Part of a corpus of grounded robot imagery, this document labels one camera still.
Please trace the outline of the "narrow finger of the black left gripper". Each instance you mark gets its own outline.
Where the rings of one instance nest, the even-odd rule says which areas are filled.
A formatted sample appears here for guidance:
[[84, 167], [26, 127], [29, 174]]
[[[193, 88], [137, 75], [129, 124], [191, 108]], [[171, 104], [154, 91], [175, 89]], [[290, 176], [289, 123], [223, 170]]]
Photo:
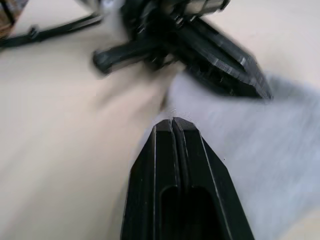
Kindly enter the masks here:
[[138, 63], [150, 57], [161, 48], [155, 40], [134, 40], [105, 50], [96, 50], [92, 55], [93, 65], [102, 74]]

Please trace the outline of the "broad finger of the black left gripper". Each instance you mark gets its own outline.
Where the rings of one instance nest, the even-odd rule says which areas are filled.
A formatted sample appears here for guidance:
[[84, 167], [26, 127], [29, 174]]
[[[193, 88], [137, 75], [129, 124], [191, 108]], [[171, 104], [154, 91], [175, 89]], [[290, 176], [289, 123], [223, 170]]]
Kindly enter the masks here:
[[198, 16], [175, 17], [177, 53], [187, 71], [219, 95], [271, 100], [256, 59]]

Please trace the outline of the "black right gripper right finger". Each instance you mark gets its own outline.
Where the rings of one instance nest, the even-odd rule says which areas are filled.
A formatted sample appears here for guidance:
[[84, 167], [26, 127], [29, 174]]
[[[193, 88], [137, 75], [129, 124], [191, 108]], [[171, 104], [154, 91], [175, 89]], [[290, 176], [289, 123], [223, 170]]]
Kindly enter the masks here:
[[181, 181], [183, 240], [252, 240], [254, 235], [231, 176], [192, 123], [175, 117]]

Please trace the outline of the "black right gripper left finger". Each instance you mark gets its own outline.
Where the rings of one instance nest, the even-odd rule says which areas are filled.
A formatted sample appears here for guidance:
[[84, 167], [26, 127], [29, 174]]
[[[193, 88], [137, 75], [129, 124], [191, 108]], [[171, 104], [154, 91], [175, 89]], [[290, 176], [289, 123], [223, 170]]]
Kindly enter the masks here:
[[176, 131], [185, 119], [165, 119], [151, 130], [129, 175], [122, 240], [182, 240], [183, 184]]

